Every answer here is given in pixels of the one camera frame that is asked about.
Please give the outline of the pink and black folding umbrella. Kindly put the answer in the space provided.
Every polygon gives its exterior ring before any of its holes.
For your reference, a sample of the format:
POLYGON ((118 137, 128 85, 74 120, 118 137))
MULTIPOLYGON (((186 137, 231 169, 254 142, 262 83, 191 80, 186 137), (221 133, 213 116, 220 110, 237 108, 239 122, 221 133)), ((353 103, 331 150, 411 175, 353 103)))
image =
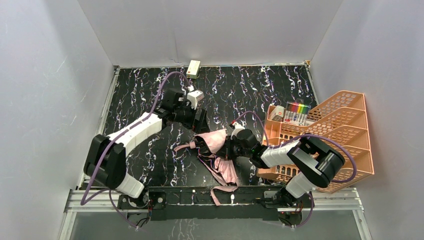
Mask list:
POLYGON ((175 152, 181 149, 197 150, 197 158, 219 183, 210 190, 210 196, 216 206, 220 206, 221 202, 215 195, 215 190, 232 193, 238 189, 240 184, 233 161, 226 159, 225 155, 219 156, 219 151, 224 147, 226 138, 227 133, 224 128, 196 134, 191 142, 174 148, 175 152))

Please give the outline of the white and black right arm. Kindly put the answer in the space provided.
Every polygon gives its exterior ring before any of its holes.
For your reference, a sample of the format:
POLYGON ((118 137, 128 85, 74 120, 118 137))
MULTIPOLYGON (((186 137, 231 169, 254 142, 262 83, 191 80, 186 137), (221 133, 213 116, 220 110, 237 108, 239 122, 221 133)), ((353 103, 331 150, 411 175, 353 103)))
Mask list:
POLYGON ((260 200, 264 206, 291 207, 313 189, 328 187, 345 164, 345 158, 330 144, 328 138, 304 134, 280 145, 264 145, 251 130, 242 129, 225 138, 217 155, 227 160, 245 157, 260 169, 295 165, 299 173, 279 191, 266 193, 260 200))

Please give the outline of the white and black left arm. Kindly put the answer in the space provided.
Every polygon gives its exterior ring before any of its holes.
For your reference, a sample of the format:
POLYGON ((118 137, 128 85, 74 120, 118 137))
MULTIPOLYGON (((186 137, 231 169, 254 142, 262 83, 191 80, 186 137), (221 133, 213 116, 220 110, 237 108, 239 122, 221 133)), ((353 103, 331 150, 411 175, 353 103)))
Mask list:
POLYGON ((145 186, 128 173, 128 155, 150 136, 173 123, 180 123, 196 134, 209 132, 207 111, 198 108, 204 97, 200 90, 184 94, 178 89, 167 89, 152 112, 143 113, 117 132, 107 136, 96 135, 91 142, 83 172, 90 176, 91 182, 96 181, 133 199, 139 198, 145 186))

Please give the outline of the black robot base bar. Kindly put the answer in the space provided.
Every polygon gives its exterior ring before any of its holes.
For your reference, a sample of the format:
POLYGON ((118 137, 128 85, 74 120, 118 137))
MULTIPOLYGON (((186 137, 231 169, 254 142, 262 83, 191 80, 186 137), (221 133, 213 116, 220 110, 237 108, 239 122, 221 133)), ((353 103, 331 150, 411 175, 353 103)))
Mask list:
POLYGON ((277 202, 280 186, 240 186, 226 192, 211 187, 150 187, 154 221, 176 219, 262 219, 278 221, 296 208, 277 202))

